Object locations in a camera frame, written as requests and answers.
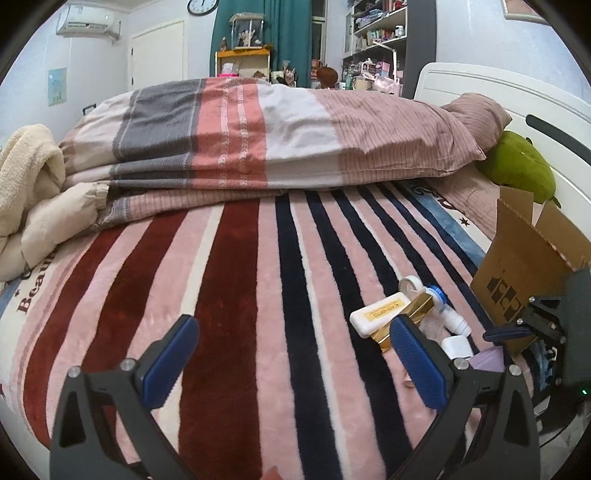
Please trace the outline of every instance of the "wall clock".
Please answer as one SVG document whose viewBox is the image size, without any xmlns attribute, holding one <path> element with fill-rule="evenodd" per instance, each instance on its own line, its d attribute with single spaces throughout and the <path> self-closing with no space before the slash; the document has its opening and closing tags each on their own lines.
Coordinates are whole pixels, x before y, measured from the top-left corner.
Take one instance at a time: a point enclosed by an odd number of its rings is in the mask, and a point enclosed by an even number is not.
<svg viewBox="0 0 591 480">
<path fill-rule="evenodd" d="M 201 17 L 213 12 L 220 0 L 191 0 L 187 5 L 187 10 L 191 15 Z"/>
</svg>

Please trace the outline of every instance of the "cup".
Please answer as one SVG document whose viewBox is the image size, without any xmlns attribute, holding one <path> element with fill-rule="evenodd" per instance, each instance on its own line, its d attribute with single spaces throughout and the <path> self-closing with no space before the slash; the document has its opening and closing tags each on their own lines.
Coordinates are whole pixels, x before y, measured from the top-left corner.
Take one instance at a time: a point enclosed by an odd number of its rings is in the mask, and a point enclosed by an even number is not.
<svg viewBox="0 0 591 480">
<path fill-rule="evenodd" d="M 369 81 L 364 78 L 358 78 L 353 81 L 353 90 L 369 90 Z"/>
</svg>

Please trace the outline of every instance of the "glass display case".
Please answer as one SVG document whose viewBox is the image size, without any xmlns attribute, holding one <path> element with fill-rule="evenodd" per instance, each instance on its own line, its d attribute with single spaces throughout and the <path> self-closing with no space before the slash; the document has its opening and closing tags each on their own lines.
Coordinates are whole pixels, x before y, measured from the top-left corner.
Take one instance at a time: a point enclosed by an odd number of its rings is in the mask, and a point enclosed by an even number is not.
<svg viewBox="0 0 591 480">
<path fill-rule="evenodd" d="M 262 29 L 265 15 L 242 12 L 230 19 L 232 25 L 232 50 L 262 48 Z"/>
</svg>

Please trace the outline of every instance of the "white container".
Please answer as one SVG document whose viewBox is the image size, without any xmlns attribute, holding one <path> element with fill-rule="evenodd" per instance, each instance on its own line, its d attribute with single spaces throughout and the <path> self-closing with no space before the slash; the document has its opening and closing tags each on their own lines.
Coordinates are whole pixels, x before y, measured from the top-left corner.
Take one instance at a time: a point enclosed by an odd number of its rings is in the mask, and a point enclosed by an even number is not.
<svg viewBox="0 0 591 480">
<path fill-rule="evenodd" d="M 409 303 L 408 297 L 404 293 L 398 292 L 362 309 L 355 310 L 349 317 L 349 321 L 361 338 L 367 338 L 403 311 Z"/>
<path fill-rule="evenodd" d="M 454 335 L 444 338 L 441 341 L 441 349 L 447 354 L 450 360 L 455 358 L 472 358 L 474 352 L 468 339 L 462 335 Z"/>
</svg>

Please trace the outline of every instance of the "white door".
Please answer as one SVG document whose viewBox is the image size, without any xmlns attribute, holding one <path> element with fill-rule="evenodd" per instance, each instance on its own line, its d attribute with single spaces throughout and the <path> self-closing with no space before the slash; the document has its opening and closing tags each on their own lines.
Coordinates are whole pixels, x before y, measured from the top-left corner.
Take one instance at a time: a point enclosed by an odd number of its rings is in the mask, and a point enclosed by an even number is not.
<svg viewBox="0 0 591 480">
<path fill-rule="evenodd" d="M 131 38 L 129 88 L 137 90 L 187 78 L 184 21 L 152 28 Z"/>
</svg>

